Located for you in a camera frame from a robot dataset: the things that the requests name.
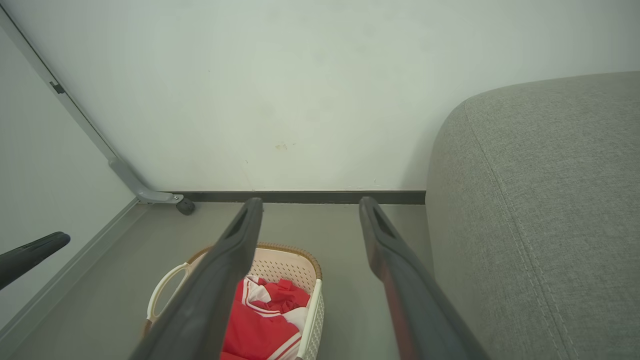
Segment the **gray sofa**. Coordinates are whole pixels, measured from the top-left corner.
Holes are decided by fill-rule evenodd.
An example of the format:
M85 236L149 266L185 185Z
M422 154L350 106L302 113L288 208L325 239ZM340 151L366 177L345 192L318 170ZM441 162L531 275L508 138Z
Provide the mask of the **gray sofa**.
M640 358L640 72L466 100L426 204L436 280L491 358Z

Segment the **sofa seam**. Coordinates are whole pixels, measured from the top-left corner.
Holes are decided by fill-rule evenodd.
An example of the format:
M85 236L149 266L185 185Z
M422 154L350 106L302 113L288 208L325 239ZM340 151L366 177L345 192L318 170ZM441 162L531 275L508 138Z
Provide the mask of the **sofa seam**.
M521 240L520 242L522 243L522 250L520 250L520 246L518 244L518 240L516 239L515 233L513 232L513 228L511 227L509 218L508 218L508 213L509 213L509 209L508 209L508 205L506 204L506 200L505 200L505 196L502 192L502 189L500 189L500 184L497 178L497 175L495 173L495 169L492 167L490 161L489 161L489 157L487 156L486 152L484 151L483 147L480 145L480 140L478 139L476 132L474 131L473 126L471 125L471 121L469 121L469 117L468 117L468 113L467 113L467 101L463 101L462 102L462 106L463 106L463 111L465 113L465 120L467 123L467 126L469 127L475 141L476 144L478 146L478 148L480 149L480 151L482 152L484 161L484 169L486 170L488 177L489 177L489 181L492 184L492 188L493 191L496 193L496 195L500 195L500 197L502 197L502 200L500 200L500 197L498 198L498 203L500 204L500 210L502 213L502 217L504 218L505 223L507 224L507 226L509 227L509 232L511 233L511 238L513 239L514 244L516 245L516 250L518 251L518 255L520 255L520 260L522 262L522 266L524 267L524 272L525 274L527 274L527 277L529 278L529 284L531 285L531 289L533 290L533 293L536 296L536 301L538 302L538 307L540 308L540 312L542 313L542 319L545 321L545 325L547 326L547 332L549 333L549 337L551 338L551 342L554 344L554 348L556 348L556 353L558 354L558 357L562 360L562 355L560 354L560 349L557 346L556 340L555 340L555 336L551 333L551 326L549 324L549 321L547 320L547 314L545 313L544 309L543 309L543 304L542 301L540 299L540 296L538 295L538 292L536 291L536 287L533 283L533 279L531 277L531 272L529 271L528 267L527 267L527 263L524 259L524 256L522 254L522 252L526 252L526 248L524 245L524 242ZM553 316L551 315L551 308L548 306L547 304L547 308L549 310L549 315L551 316L551 320L553 320Z
M520 224L520 230L522 231L522 234L523 234L522 237L524 238L524 240L526 240L527 244L529 245L529 250L530 250L529 252L533 256L533 259L536 261L536 264L538 266L538 270L540 270L540 275L542 277L542 283L547 286L547 290L549 291L549 295L551 297L551 302L553 303L554 307L556 308L556 312L558 314L558 317L560 317L560 323L562 324L562 327L564 329L564 333L566 334L566 337L569 339L570 347L573 349L573 352L575 353L576 358L580 359L580 355L578 355L578 351L575 348L575 344L573 343L573 340L571 339L571 336L569 335L569 330L566 328L566 325L564 323L564 318L562 317L562 314L560 313L560 308L557 305L556 298L554 296L554 292L551 290L551 286L549 285L549 282L547 281L547 278L545 277L545 273L542 270L542 266L540 265L540 262L538 261L538 257L536 256L535 251L533 251L533 246L531 245L531 242L529 241L529 237L527 235L527 232L524 229L524 225L522 225L522 221L520 221L520 217L518 216L518 212L516 211L516 208L513 205L513 201L511 200L511 196L509 195L509 192L507 191L507 187L506 187L506 185L504 185L504 180L502 180L502 178L500 177L500 175L497 172L495 173L495 175L497 176L497 180L498 181L502 181L502 185L503 185L502 188L504 189L504 194L506 196L506 199L508 200L508 203L511 204L511 209L513 210L513 215L516 218L517 222Z

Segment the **black wheel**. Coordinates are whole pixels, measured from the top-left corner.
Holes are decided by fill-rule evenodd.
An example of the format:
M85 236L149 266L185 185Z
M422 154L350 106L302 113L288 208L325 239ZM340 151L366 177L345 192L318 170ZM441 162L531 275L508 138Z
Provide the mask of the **black wheel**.
M193 214L193 212L196 209L196 206L195 204L193 204L193 201L187 198L183 198L182 201L180 201L175 205L175 208L178 209L178 211L180 211L183 215L189 216Z

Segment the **black baseboard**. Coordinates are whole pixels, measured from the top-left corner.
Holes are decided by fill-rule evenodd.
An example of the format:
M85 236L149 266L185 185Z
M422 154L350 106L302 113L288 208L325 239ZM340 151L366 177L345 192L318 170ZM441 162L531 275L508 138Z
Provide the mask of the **black baseboard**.
M245 202L260 197L264 202L280 204L358 204L365 196L378 204L424 205L424 191L359 192L173 192L198 202Z

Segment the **red and white clothes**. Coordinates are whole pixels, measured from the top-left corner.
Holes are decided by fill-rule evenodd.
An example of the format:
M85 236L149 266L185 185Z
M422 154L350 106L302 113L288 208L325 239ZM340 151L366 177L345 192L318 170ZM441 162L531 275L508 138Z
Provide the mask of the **red and white clothes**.
M309 298L291 281L246 276L236 289L220 359L295 359Z

